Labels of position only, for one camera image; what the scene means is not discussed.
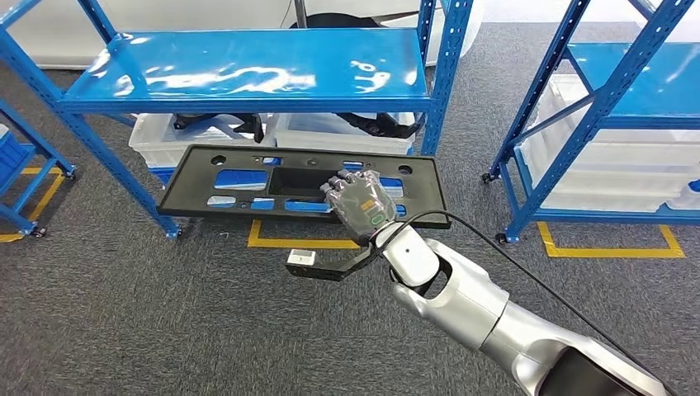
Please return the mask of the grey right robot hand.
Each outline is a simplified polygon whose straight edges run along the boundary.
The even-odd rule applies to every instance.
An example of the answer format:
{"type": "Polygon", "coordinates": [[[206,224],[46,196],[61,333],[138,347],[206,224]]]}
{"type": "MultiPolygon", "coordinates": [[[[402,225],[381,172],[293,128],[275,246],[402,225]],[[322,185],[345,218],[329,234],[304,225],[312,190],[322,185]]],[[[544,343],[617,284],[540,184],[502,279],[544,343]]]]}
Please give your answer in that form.
{"type": "Polygon", "coordinates": [[[367,247],[377,231],[398,219],[395,202],[376,171],[342,170],[319,189],[360,247],[367,247]]]}

